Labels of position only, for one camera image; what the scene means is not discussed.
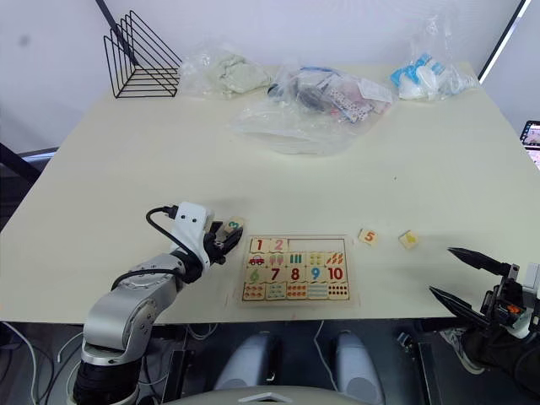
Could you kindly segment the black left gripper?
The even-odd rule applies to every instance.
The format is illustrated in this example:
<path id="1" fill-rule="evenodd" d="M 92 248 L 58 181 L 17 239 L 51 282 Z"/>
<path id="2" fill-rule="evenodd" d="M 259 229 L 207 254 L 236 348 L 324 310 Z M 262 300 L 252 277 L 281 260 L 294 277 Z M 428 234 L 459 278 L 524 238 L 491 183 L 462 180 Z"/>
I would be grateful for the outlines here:
<path id="1" fill-rule="evenodd" d="M 209 232 L 204 236 L 204 249 L 211 264 L 224 264 L 226 262 L 226 254 L 238 245 L 243 234 L 242 230 L 234 230 L 225 238 L 218 239 L 216 234 L 223 232 L 224 222 L 213 221 Z"/>

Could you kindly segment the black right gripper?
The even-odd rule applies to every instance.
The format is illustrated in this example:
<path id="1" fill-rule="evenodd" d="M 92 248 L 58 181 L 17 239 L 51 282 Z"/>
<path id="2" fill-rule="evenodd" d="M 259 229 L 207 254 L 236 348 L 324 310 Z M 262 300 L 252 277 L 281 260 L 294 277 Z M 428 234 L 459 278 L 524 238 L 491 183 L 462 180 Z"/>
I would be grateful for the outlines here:
<path id="1" fill-rule="evenodd" d="M 519 266 L 498 262 L 483 253 L 461 247 L 447 249 L 460 261 L 476 269 L 483 269 L 492 274 L 503 276 L 499 285 L 486 292 L 481 306 L 481 313 L 473 310 L 467 302 L 453 294 L 429 286 L 431 294 L 453 315 L 472 323 L 476 327 L 488 329 L 491 323 L 513 328 L 525 314 L 522 286 L 516 281 Z"/>

